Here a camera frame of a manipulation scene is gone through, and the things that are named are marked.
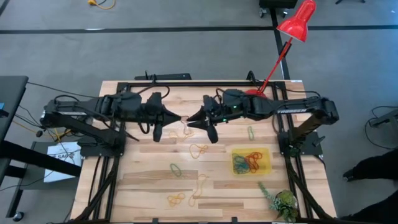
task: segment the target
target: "wooden table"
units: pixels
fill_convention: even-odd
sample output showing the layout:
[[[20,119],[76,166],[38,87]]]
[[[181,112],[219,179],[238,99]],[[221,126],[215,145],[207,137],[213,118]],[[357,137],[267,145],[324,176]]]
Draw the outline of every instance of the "wooden table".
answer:
[[[117,83],[117,81],[103,82],[100,95],[115,94]],[[286,86],[290,90],[304,90],[302,82],[286,81]],[[250,89],[233,86],[220,86],[220,88]],[[132,91],[141,89],[143,88],[132,88]],[[170,95],[163,99],[163,104],[168,110],[180,116],[195,114],[203,104],[203,95],[215,95],[215,87],[185,86],[170,87],[170,89]],[[145,102],[154,91],[160,91],[164,95],[167,89],[155,87],[147,90],[141,94],[142,101]],[[272,96],[270,88],[267,88],[265,93],[269,97]],[[288,93],[289,99],[305,97],[304,93]],[[293,115],[295,126],[307,118],[307,114]],[[166,126],[159,143],[152,141],[152,130],[150,134],[142,134],[137,124],[128,123],[129,133],[141,141],[127,140],[126,150],[119,165],[111,221],[151,222],[153,218],[159,218],[160,222],[228,222],[231,221],[231,217],[237,217],[240,222],[275,220],[277,212],[268,209],[269,202],[257,186],[257,183],[262,181],[274,195],[281,190],[289,189],[284,158],[279,154],[271,121],[271,119],[262,121],[237,119],[230,121],[229,124],[219,124],[217,131],[220,140],[216,144],[211,144],[206,132],[200,129],[192,129],[194,136],[183,141],[184,124],[181,122]],[[253,141],[248,138],[248,126],[252,126],[254,130]],[[172,131],[180,137],[176,139],[172,138],[174,135],[169,136]],[[192,144],[207,145],[208,149],[198,159],[194,159],[189,151]],[[245,177],[233,175],[231,150],[257,147],[269,149],[272,172],[268,175]],[[196,157],[198,148],[193,146],[192,151]],[[335,217],[335,208],[323,164],[313,156],[302,156],[302,160],[309,191],[324,210]],[[97,157],[91,157],[83,163],[71,218],[79,215],[87,206],[96,161]],[[170,171],[171,163],[181,168],[183,178],[173,175]],[[98,168],[93,192],[97,190],[100,168],[101,165]],[[196,199],[193,206],[190,206],[189,198],[196,191],[198,176],[201,174],[205,174],[208,178],[203,184],[201,196]],[[167,197],[179,193],[184,193],[185,199],[171,207]],[[298,200],[302,216],[305,217],[301,193],[298,194]],[[103,200],[101,205],[100,218],[104,217],[106,206],[104,201],[106,200]]]

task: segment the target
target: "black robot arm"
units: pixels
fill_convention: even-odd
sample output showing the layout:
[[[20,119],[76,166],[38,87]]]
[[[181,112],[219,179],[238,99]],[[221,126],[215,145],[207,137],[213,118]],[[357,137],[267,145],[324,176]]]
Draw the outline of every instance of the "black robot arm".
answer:
[[[149,125],[153,125],[154,141],[159,142],[162,128],[179,121],[181,117],[166,109],[160,93],[153,93],[146,103],[141,103],[141,100],[140,94],[131,92],[106,95],[88,101],[59,101],[56,98],[44,107],[40,122],[45,128],[66,127],[101,140],[106,139],[105,135],[112,131],[106,133],[74,117],[87,116],[103,122],[135,122],[145,134],[149,132]]]
[[[268,98],[247,95],[241,90],[222,90],[223,96],[218,93],[215,97],[203,96],[203,106],[187,119],[189,127],[200,128],[208,132],[212,143],[218,141],[215,126],[218,123],[228,123],[233,119],[249,118],[255,121],[267,119],[273,114],[312,113],[302,125],[291,130],[291,140],[301,141],[306,135],[322,124],[333,124],[338,121],[338,113],[334,102],[312,96],[297,100],[270,100]]]

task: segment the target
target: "shoe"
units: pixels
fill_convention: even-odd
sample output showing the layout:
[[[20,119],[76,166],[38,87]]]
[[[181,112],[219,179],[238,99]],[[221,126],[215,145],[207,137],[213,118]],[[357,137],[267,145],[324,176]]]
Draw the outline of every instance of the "shoe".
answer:
[[[347,182],[351,182],[351,181],[356,180],[355,177],[354,177],[354,170],[350,169],[349,171],[345,172],[343,174],[343,179],[345,181],[347,181]]]

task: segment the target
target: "green rubber band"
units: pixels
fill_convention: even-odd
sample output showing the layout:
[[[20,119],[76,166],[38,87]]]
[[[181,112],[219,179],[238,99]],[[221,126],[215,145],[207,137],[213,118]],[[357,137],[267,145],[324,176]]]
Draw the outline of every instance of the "green rubber band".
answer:
[[[170,164],[170,169],[172,170],[173,174],[174,174],[176,177],[181,177],[182,171],[181,171],[181,169],[180,169],[177,165],[175,165],[175,164]]]
[[[250,172],[250,167],[243,156],[232,154],[233,172],[235,174],[246,174]]]

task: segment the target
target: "black desk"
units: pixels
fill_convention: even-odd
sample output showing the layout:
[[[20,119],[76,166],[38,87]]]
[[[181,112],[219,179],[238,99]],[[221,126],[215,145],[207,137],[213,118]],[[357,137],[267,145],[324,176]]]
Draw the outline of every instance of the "black desk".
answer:
[[[78,177],[81,171],[81,167],[79,166],[48,156],[48,144],[41,144],[42,147],[40,147],[40,150],[38,147],[35,147],[34,144],[31,150],[4,140],[11,125],[12,119],[14,119],[14,115],[18,109],[19,103],[21,102],[22,96],[25,93],[27,81],[28,77],[25,76],[0,76],[0,103],[4,103],[2,109],[7,114],[6,116],[0,117],[0,184],[4,180],[4,176],[20,178],[6,215],[7,218],[13,217],[16,213],[16,209],[24,189],[24,186],[20,185],[30,184],[35,180],[43,178],[44,169],[62,172],[75,177]],[[13,159],[20,162],[25,162],[25,167],[21,168],[11,166],[10,162]]]

